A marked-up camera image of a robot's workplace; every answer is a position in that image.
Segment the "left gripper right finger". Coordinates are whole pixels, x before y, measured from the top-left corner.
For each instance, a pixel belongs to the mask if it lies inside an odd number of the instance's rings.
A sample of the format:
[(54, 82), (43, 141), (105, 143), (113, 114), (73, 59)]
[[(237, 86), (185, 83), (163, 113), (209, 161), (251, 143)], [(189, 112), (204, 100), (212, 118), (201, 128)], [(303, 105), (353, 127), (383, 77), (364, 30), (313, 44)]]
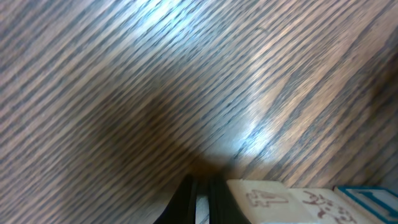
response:
[(250, 224), (221, 176), (209, 180), (208, 201), (209, 224)]

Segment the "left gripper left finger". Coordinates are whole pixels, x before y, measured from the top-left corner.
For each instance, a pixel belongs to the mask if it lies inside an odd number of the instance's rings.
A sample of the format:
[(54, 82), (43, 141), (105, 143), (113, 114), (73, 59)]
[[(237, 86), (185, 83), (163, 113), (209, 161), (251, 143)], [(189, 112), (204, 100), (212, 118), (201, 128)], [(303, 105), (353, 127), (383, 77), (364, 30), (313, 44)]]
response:
[(188, 174), (154, 224), (195, 224), (198, 181)]

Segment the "white E letter block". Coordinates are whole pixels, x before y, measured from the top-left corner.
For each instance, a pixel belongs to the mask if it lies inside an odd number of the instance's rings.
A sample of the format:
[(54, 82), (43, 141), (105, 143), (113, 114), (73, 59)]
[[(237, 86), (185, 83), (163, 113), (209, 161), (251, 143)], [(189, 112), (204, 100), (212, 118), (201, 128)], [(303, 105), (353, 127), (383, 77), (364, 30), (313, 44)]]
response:
[(226, 183), (251, 223), (317, 223), (280, 182), (229, 179)]

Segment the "blue X letter block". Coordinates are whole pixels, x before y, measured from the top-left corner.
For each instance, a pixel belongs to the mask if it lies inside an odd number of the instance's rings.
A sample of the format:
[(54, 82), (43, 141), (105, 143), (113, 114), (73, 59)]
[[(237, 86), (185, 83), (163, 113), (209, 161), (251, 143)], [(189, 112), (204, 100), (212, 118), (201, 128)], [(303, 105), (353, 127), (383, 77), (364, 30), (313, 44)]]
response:
[(397, 194), (378, 186), (335, 186), (333, 191), (374, 223), (397, 224)]

